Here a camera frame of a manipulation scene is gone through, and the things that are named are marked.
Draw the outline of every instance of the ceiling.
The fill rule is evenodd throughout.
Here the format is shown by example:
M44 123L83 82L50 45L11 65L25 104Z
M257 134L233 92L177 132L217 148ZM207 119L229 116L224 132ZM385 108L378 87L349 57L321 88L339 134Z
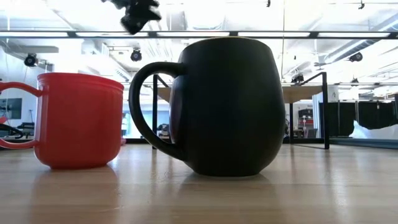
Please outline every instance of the ceiling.
M0 30L84 30L122 31L119 24L124 10L117 10L110 2L101 0L2 0ZM335 30L382 31L398 26L398 1L363 0L365 7L358 9L360 0L160 0L159 12L163 19L148 23L144 30ZM156 61L177 61L180 52L198 39L11 39L8 42L18 54L21 46L36 46L39 57L48 62L62 59L71 46L82 49L84 60L93 73L103 74L120 69L131 78L143 65ZM328 72L329 82L394 82L398 78L398 40L381 40L359 49L367 43L360 40L261 40L273 51L285 82L292 76L305 78L318 73L314 63L326 63L321 69ZM56 47L58 53L49 53L46 47ZM349 62L339 55L350 54L357 48L364 58ZM140 48L142 60L132 62L133 49ZM171 77L162 75L171 83ZM364 88L363 94L372 91Z

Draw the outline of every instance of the black mug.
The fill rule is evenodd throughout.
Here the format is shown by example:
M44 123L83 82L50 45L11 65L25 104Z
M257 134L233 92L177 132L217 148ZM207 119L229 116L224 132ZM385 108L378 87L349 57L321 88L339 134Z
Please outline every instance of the black mug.
M175 78L170 135L161 140L142 115L139 94L155 73ZM241 37L206 39L178 60L142 67L129 91L137 129L154 147L203 175L256 175L277 155L284 137L285 106L271 49Z

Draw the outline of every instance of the table surface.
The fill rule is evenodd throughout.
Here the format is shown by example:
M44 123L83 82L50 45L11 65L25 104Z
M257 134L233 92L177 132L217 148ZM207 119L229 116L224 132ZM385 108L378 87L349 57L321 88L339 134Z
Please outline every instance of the table surface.
M386 149L283 145L260 175L237 179L196 175L149 145L75 171L51 171L32 150L0 151L4 224L396 224L397 189L398 151Z

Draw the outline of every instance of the camera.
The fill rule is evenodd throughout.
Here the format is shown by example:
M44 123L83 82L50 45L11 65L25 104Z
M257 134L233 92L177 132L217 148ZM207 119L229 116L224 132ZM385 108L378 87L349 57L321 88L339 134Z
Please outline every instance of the camera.
M303 74L300 73L300 74L292 77L292 83L298 84L298 83L302 83L302 82L304 82Z
M131 54L131 60L133 62L138 62L142 60L141 51L139 49L134 49Z
M359 83L358 78L352 79L352 80L351 80L351 83Z
M352 55L348 60L350 62L360 62L363 59L363 55L361 54L361 52L358 52L354 55Z
M125 8L125 15L122 17L120 23L126 31L134 35L141 31L145 24L149 21L159 21L161 16L152 8L159 7L159 2L156 0L101 0L102 2L109 1L113 3L116 9Z
M38 66L39 60L37 59L36 54L29 53L24 60L24 64L30 68L34 68L34 67Z

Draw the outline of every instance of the mug handle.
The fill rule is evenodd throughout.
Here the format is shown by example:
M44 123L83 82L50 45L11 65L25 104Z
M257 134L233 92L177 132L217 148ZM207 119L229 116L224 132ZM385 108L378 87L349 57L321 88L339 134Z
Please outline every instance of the mug handle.
M2 83L2 82L0 82L0 91L3 91L8 88L17 88L20 90L25 90L37 97L40 97L43 94L42 90L38 90L30 85L26 85L23 83L19 83L19 82ZM6 142L3 139L0 139L0 146L8 148L8 149L28 149L28 148L32 148L32 147L36 146L38 143L39 142L37 140L32 140L32 141L24 142L24 143L11 143L11 142Z
M131 111L132 120L136 124L137 129L151 143L160 151L180 160L185 159L185 154L175 144L167 143L159 138L145 122L142 115L141 106L139 103L139 94L144 80L148 76L155 73L165 73L176 78L182 75L184 66L182 63L173 62L154 62L142 67L134 76L129 90L129 107Z

